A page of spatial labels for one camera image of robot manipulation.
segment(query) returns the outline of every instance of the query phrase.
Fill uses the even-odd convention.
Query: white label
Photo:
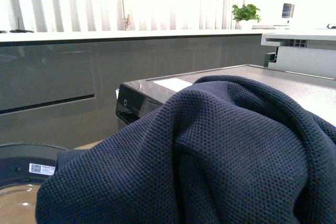
[[[29,164],[29,172],[51,176],[51,175],[54,174],[55,168],[53,166],[38,165],[38,164],[30,163]]]
[[[179,92],[180,90],[192,85],[192,83],[184,81],[184,80],[180,80],[178,78],[154,81],[154,83],[161,85],[165,88],[171,89],[175,92]]]

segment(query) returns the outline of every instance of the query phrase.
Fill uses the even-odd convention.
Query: potted plant
[[[257,6],[253,4],[243,5],[239,8],[237,5],[233,5],[232,13],[234,15],[235,21],[238,22],[241,29],[252,29],[253,21],[256,20],[258,23],[261,21],[261,17],[257,14],[257,11],[260,10]]]

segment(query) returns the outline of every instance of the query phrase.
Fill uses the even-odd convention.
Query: countertop
[[[324,40],[329,43],[336,41],[336,29],[315,29],[315,30],[277,30],[276,33],[264,33],[261,44],[264,46],[281,46],[283,41],[288,39],[297,40]]]
[[[189,38],[212,36],[239,36],[261,35],[263,33],[275,33],[277,30],[251,29],[251,30],[154,30],[154,31],[74,31],[74,32],[50,32],[50,33],[5,33],[0,34],[0,44],[32,42],[32,41],[75,41],[90,42],[107,40],[137,40],[137,39],[163,39],[163,38]]]

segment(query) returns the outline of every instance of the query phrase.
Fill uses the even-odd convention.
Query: knit fabric
[[[204,77],[68,155],[38,191],[36,220],[335,224],[335,143],[334,126],[282,92]]]

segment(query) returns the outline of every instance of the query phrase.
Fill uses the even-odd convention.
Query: faucet
[[[127,14],[127,17],[125,15],[125,6],[124,6],[124,0],[122,0],[122,12],[123,12],[123,15],[124,15],[124,25],[125,25],[125,30],[129,30],[129,25],[131,24],[130,22],[130,14],[128,13]]]

